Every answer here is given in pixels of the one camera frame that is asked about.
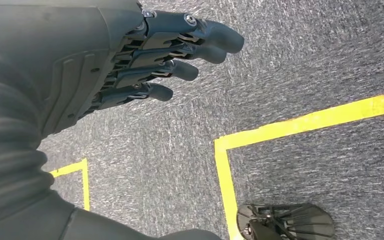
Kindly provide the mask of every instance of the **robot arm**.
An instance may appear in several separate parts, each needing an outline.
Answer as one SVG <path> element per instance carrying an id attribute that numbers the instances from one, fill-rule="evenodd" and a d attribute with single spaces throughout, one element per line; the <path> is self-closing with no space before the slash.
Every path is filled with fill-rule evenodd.
<path id="1" fill-rule="evenodd" d="M 152 239 L 75 208 L 50 190 L 42 139 L 93 111 L 171 98 L 148 81 L 221 63 L 244 39 L 186 13 L 143 11 L 135 0 L 0 0 L 0 240 Z M 218 239 L 191 230 L 170 240 Z"/>

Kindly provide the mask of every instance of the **yellow floor marking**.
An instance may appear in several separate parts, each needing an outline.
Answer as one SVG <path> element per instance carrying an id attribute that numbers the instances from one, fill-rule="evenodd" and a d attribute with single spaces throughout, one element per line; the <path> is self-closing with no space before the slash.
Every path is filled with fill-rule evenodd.
<path id="1" fill-rule="evenodd" d="M 215 164 L 230 240 L 242 240 L 243 238 L 236 224 L 238 206 L 227 150 L 381 115 L 384 115 L 384 95 L 331 107 L 216 139 L 214 141 Z"/>
<path id="2" fill-rule="evenodd" d="M 81 171 L 81 181 L 83 185 L 83 205 L 84 209 L 89 211 L 91 208 L 89 196 L 89 175 L 88 175 L 88 160 L 84 158 L 80 162 L 76 162 L 50 172 L 54 178 Z"/>

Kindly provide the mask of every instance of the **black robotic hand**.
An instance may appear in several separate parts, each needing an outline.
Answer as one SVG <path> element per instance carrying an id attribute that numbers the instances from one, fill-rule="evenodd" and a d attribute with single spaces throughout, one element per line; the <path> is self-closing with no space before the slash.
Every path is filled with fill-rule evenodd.
<path id="1" fill-rule="evenodd" d="M 79 118 L 133 100 L 168 101 L 173 91 L 148 81 L 170 77 L 193 81 L 199 72 L 176 59 L 220 64 L 227 53 L 235 54 L 244 45 L 240 34 L 219 22 L 188 13 L 142 10 L 142 14 L 143 22 L 127 33 L 124 47 L 115 54 L 113 70 Z"/>
<path id="2" fill-rule="evenodd" d="M 221 23 L 136 0 L 0 0 L 0 240 L 155 240 L 63 200 L 37 148 L 95 110 L 169 100 L 149 81 L 198 75 L 175 59 L 219 64 L 243 44 Z M 220 240 L 202 230 L 161 239 Z"/>

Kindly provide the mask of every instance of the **yellow tape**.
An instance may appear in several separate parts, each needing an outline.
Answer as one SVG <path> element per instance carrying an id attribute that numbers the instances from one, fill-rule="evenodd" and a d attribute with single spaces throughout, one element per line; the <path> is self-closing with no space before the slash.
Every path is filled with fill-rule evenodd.
<path id="1" fill-rule="evenodd" d="M 230 240 L 241 240 L 242 236 L 236 224 L 238 206 L 227 150 L 381 115 L 384 115 L 384 95 L 331 107 L 216 139 L 214 156 Z"/>
<path id="2" fill-rule="evenodd" d="M 81 171 L 81 181 L 83 185 L 83 205 L 84 209 L 89 211 L 91 208 L 89 195 L 89 175 L 88 175 L 88 160 L 84 158 L 80 162 L 76 162 L 50 172 L 54 178 Z"/>

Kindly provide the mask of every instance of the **black robotic foot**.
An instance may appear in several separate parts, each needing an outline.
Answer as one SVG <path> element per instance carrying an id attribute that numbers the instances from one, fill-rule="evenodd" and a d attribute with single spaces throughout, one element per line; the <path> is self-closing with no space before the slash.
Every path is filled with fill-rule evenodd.
<path id="1" fill-rule="evenodd" d="M 246 240 L 333 240 L 334 221 L 313 204 L 241 205 L 237 227 Z"/>

